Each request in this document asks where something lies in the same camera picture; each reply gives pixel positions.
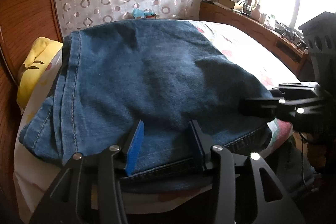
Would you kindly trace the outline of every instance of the drawer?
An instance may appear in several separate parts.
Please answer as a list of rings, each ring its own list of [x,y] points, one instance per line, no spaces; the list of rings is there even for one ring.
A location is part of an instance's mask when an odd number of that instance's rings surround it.
[[[243,31],[244,33],[248,33],[250,30],[250,27],[248,26],[246,20],[244,20],[242,16],[236,15],[235,13],[232,13],[231,15],[230,25]]]
[[[289,68],[292,71],[292,73],[298,75],[298,68],[299,68],[298,62],[295,62],[286,53],[284,53],[277,47],[274,47],[271,50],[271,53],[273,53],[287,68]]]
[[[227,16],[223,12],[216,12],[215,14],[215,22],[222,23],[222,24],[228,24],[231,25],[229,22],[231,20],[231,17]]]
[[[199,20],[213,22],[215,21],[215,13],[216,9],[214,8],[214,5],[201,2],[198,16]]]
[[[256,40],[259,44],[263,45],[269,51],[273,48],[275,43],[275,37],[269,35],[268,32],[260,32],[257,30],[250,29],[247,34]]]

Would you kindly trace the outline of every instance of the white bedsheet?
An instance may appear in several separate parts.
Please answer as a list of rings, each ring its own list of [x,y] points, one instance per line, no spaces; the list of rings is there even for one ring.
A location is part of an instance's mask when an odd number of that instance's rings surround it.
[[[298,82],[295,75],[280,60],[254,39],[235,27],[212,22],[189,22],[196,26],[228,60],[255,75],[266,88],[273,88],[280,83]],[[23,113],[18,132],[33,118],[40,108],[61,64],[62,52],[60,51],[53,58],[37,83]],[[262,155],[265,157],[270,152],[271,149],[266,149]],[[18,202],[20,213],[23,213],[24,208],[27,206],[30,213],[34,211],[58,172],[58,167],[39,160],[19,143],[18,139],[16,140],[13,177],[17,182],[17,196],[22,194],[26,203],[24,204],[23,201]],[[151,195],[124,193],[125,210],[131,214],[169,211],[210,188],[211,186],[195,191],[181,191],[173,195],[171,193]]]

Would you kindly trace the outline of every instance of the wooden desk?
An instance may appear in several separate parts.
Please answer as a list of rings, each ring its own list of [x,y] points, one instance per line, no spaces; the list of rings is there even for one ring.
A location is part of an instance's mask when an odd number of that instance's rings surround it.
[[[267,29],[249,17],[214,4],[201,2],[199,20],[227,24],[240,29],[273,53],[296,76],[299,75],[308,57],[307,54],[298,50],[293,43],[282,38],[277,32]]]

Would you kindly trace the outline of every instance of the pillow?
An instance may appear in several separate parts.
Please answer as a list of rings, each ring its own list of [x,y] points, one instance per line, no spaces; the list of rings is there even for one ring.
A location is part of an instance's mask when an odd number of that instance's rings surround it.
[[[16,102],[21,109],[21,114],[25,110],[33,89],[42,73],[48,68],[51,60],[62,46],[62,43],[46,37],[39,37],[34,41],[18,73],[20,85],[17,91]]]

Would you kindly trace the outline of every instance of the metal screw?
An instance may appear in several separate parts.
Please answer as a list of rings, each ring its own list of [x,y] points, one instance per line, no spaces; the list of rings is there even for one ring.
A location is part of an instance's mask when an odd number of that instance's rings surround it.
[[[81,153],[75,153],[75,154],[73,154],[72,158],[74,160],[80,160],[82,158],[82,156],[83,155]]]
[[[299,114],[303,114],[305,112],[305,110],[302,108],[302,107],[299,107],[297,110],[296,110],[297,113]]]
[[[222,151],[222,150],[223,150],[223,147],[221,147],[219,144],[215,144],[215,145],[212,147],[212,150],[213,150],[213,151],[216,151],[216,152],[219,152],[219,151]]]
[[[260,159],[260,155],[259,155],[258,153],[256,153],[256,152],[252,152],[252,153],[250,154],[250,157],[251,157],[251,159],[253,159],[253,160],[259,160],[259,159]]]
[[[109,147],[109,150],[112,151],[112,152],[116,152],[116,151],[118,151],[119,149],[120,149],[120,147],[119,147],[119,145],[117,145],[117,144],[111,145],[111,146]]]

